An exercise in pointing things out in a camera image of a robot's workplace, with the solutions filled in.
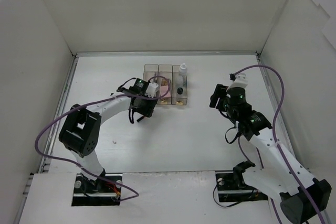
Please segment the pink square compact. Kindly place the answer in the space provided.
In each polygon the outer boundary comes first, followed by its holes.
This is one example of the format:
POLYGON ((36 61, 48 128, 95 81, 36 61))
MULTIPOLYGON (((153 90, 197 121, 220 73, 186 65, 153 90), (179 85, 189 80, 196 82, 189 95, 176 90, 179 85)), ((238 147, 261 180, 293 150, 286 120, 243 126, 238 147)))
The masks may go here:
POLYGON ((168 99, 171 97, 170 86, 160 86, 159 95, 161 99, 168 99))

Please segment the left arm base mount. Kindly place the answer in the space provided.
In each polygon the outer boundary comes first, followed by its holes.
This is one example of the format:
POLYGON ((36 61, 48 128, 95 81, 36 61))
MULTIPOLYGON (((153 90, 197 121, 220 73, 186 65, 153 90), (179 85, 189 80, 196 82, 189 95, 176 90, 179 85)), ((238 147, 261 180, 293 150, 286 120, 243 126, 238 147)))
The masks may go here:
POLYGON ((72 195, 72 207, 119 206, 121 187, 97 179, 91 181, 77 174, 72 195))

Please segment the clear three-slot organizer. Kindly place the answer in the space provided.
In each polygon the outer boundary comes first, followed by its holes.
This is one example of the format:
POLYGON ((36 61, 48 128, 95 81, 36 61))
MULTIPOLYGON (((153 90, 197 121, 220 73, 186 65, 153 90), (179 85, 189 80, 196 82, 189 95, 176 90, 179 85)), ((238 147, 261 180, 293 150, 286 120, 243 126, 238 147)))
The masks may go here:
POLYGON ((143 79, 145 81, 155 82, 161 85, 162 78, 169 79, 171 97, 168 99, 158 99, 158 105, 187 105, 188 89, 187 83, 183 84, 183 79, 179 76, 180 65, 158 65, 158 64, 145 64, 143 70, 143 79), (183 88, 183 94, 177 94, 177 89, 183 88))

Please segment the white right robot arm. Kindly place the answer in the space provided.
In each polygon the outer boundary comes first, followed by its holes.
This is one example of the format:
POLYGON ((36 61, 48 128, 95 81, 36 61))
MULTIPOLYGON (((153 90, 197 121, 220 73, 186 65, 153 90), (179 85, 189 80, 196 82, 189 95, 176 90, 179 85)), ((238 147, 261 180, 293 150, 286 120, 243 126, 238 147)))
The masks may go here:
POLYGON ((243 136, 271 165, 271 168, 257 169, 251 161, 239 163, 232 175, 236 187, 250 186, 278 201, 291 223, 305 223, 326 209, 331 185, 325 179, 315 178, 274 137, 272 124, 247 103, 244 87, 217 84, 209 106, 234 124, 235 139, 243 136))

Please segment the brown eyeshadow palette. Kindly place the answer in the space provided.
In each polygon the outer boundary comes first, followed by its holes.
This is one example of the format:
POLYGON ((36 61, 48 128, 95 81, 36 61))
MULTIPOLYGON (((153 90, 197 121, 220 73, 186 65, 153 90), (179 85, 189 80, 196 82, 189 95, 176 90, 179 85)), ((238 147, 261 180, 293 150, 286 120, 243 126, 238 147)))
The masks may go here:
POLYGON ((167 78, 162 78, 161 85, 163 86, 168 86, 170 83, 169 79, 167 78))

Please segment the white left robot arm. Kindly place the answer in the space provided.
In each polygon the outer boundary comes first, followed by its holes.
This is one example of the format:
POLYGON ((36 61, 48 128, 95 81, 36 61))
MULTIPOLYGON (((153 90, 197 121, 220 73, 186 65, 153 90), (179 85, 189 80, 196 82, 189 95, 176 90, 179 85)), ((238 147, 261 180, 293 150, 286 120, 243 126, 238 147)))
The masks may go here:
POLYGON ((113 116, 127 111, 128 120, 134 123, 134 114, 150 118, 158 99, 155 97, 159 85, 139 78, 129 88, 120 85, 111 100, 96 105, 92 109, 73 105, 75 112, 70 113, 62 126, 59 141, 75 157, 84 170, 81 172, 86 179, 86 186, 92 192, 99 192, 105 186, 105 171, 99 163, 95 148, 98 144, 100 126, 113 116))

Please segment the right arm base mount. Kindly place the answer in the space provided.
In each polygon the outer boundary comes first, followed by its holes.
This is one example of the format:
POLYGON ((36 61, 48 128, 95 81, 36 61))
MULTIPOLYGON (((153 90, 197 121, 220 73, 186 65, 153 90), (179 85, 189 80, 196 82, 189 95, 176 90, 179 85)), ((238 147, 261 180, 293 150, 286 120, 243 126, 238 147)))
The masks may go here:
POLYGON ((233 170, 215 173, 216 184, 212 192, 215 204, 222 208, 230 208, 244 202, 268 200, 260 190, 245 184, 243 172, 251 167, 255 167, 253 162, 244 161, 233 170))

